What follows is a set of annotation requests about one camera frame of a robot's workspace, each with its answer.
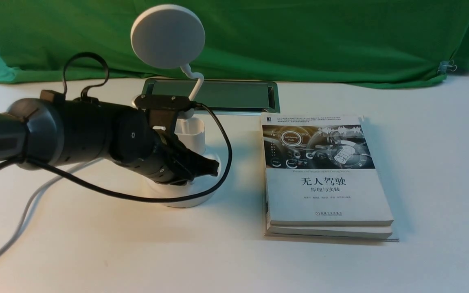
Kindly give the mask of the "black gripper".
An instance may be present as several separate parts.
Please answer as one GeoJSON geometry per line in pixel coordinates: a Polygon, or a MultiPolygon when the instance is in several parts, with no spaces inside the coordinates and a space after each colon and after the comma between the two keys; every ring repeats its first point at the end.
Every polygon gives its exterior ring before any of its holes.
{"type": "Polygon", "coordinates": [[[218,176],[219,162],[187,148],[176,135],[149,128],[131,171],[161,185],[184,185],[201,176],[218,176]]]}

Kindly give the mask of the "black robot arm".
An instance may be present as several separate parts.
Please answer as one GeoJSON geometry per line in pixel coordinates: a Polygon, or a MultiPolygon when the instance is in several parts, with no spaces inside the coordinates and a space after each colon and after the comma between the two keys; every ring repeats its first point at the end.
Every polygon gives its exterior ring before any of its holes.
{"type": "Polygon", "coordinates": [[[105,158],[162,185],[218,176],[218,161],[175,134],[178,115],[196,105],[179,95],[138,95],[127,106],[43,91],[0,113],[0,161],[22,157],[21,166],[32,170],[31,159],[63,166],[105,158]]]}

